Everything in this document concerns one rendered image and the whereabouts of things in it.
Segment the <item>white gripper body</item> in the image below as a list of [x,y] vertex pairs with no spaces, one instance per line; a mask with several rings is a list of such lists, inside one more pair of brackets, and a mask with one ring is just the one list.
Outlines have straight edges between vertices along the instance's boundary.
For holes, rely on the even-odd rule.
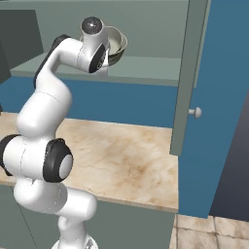
[[98,76],[107,76],[108,75],[108,65],[104,64],[102,67],[96,71]]

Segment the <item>large grey-green bowl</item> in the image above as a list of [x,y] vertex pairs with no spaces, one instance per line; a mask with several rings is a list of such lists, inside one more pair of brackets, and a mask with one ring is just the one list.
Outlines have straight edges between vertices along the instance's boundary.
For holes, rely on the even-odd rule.
[[112,43],[110,45],[110,50],[108,54],[109,66],[116,64],[121,59],[123,53],[125,52],[126,46],[127,42],[123,42],[120,45],[118,43]]

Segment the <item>small grey-green bowl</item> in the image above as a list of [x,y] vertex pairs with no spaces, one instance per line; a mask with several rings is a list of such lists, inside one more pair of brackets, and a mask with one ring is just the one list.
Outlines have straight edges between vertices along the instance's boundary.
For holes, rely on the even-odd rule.
[[127,39],[124,34],[114,26],[106,26],[105,30],[107,31],[110,44],[109,55],[124,51],[127,46]]

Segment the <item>grey-green cabinet door with knob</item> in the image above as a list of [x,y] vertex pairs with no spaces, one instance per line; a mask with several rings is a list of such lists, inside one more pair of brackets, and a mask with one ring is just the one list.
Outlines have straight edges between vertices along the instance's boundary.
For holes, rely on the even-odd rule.
[[180,66],[170,154],[183,149],[193,88],[196,85],[211,0],[189,0]]

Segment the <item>dark grey-green cabinet door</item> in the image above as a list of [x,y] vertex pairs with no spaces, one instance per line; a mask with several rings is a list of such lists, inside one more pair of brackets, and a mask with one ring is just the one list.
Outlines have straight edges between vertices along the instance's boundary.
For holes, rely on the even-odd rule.
[[13,68],[43,51],[34,10],[0,10],[0,84]]

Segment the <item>grey-green base cabinet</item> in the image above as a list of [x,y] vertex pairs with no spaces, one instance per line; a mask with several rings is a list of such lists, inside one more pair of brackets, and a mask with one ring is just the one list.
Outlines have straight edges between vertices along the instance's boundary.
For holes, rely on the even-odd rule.
[[[87,231],[99,249],[169,249],[174,215],[100,201]],[[0,186],[0,247],[52,249],[57,217],[20,207],[9,186]]]

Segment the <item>white round door knob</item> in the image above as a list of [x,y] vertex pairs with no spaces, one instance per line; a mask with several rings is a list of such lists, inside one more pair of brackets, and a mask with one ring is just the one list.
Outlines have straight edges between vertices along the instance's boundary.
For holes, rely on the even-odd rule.
[[195,109],[190,109],[189,114],[193,115],[196,119],[201,117],[202,111],[199,107],[196,107]]

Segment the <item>grey-green open wall cabinet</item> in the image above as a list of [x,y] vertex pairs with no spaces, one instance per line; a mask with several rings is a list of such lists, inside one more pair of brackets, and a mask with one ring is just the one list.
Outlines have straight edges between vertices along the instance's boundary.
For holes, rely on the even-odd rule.
[[188,5],[188,0],[1,1],[0,12],[34,11],[45,51],[60,34],[79,39],[82,20],[98,17],[127,38],[124,55],[103,82],[176,86]]

